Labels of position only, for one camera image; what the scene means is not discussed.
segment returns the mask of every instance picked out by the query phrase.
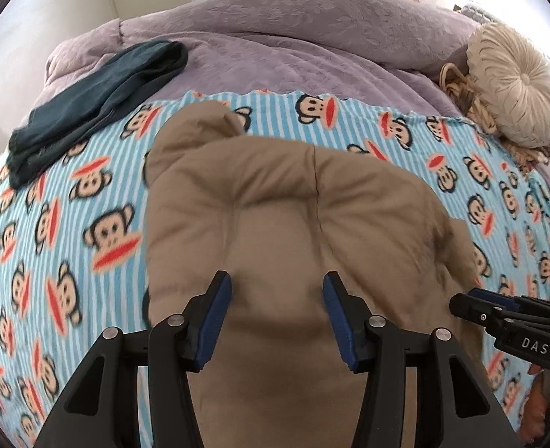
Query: brown jacket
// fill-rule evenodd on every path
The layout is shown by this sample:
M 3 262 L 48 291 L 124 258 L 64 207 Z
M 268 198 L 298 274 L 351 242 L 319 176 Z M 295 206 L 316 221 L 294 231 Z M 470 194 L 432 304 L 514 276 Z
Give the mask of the brown jacket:
M 213 359 L 188 376 L 207 447 L 351 444 L 366 375 L 341 360 L 322 299 L 327 271 L 371 311 L 407 330 L 446 327 L 479 360 L 480 330 L 447 307 L 474 286 L 470 236 L 416 175 L 245 136 L 235 113 L 208 101 L 166 122 L 147 177 L 151 322 L 181 312 L 218 269 L 232 277 Z

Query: beige rope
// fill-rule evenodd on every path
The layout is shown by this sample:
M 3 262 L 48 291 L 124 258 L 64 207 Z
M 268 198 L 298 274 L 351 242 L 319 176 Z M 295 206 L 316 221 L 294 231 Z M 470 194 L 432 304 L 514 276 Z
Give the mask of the beige rope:
M 496 136 L 506 151 L 513 157 L 524 175 L 528 175 L 538 163 L 548 163 L 550 146 L 525 148 L 502 136 L 497 130 L 495 119 L 480 100 L 469 76 L 464 76 L 451 62 L 441 69 L 438 80 L 441 90 L 447 94 L 466 118 L 473 121 L 488 135 Z

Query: silver screw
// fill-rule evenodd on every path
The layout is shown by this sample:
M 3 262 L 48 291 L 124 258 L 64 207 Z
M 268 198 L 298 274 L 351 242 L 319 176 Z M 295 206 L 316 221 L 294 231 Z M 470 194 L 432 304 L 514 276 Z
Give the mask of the silver screw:
M 103 338 L 107 340 L 114 339 L 118 336 L 118 329 L 115 327 L 107 327 L 103 330 Z
M 368 319 L 368 324 L 372 327 L 375 327 L 376 329 L 380 329 L 381 327 L 385 326 L 385 319 L 381 317 L 380 315 L 373 315 Z
M 180 314 L 172 315 L 167 319 L 167 323 L 170 327 L 180 327 L 184 324 L 184 321 L 184 316 Z
M 451 338 L 451 332 L 447 329 L 438 329 L 434 333 L 439 340 L 447 342 Z

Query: pleated round cushion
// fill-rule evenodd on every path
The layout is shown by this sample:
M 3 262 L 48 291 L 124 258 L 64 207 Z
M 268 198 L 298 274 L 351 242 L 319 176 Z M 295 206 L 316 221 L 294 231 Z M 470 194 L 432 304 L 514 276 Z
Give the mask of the pleated round cushion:
M 521 146 L 550 143 L 550 69 L 543 55 L 504 24 L 489 23 L 468 42 L 470 77 L 498 130 Z

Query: bed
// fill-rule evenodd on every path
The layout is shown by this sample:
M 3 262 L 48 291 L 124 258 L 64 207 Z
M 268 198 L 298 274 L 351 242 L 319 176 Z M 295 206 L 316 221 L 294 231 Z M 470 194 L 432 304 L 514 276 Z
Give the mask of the bed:
M 107 22 L 60 44 L 35 106 L 134 43 L 177 40 L 190 60 L 145 106 L 31 186 L 8 188 L 0 157 L 0 428 L 7 438 L 34 444 L 61 387 L 104 328 L 145 328 L 145 155 L 161 125 L 189 103 L 221 101 L 250 134 L 369 153 L 416 172 L 468 223 L 480 287 L 550 299 L 550 167 L 545 178 L 533 172 L 525 179 L 435 84 L 445 62 L 464 61 L 477 26 L 448 10 L 396 0 L 213 0 Z M 308 116 L 302 102 L 310 99 L 354 106 L 357 118 L 335 126 L 332 115 Z M 132 133 L 141 113 L 149 120 Z M 410 136 L 390 133 L 391 121 L 403 122 Z M 418 140 L 428 140 L 424 149 L 412 146 Z M 103 181 L 102 193 L 80 200 L 75 187 L 90 171 Z M 118 209 L 128 216 L 132 247 L 95 271 L 86 230 Z M 518 426 L 532 380 L 528 365 L 494 350 L 489 337 L 482 358 L 497 397 L 505 402 L 509 394 L 505 411 Z M 141 442 L 149 448 L 144 371 L 140 380 Z

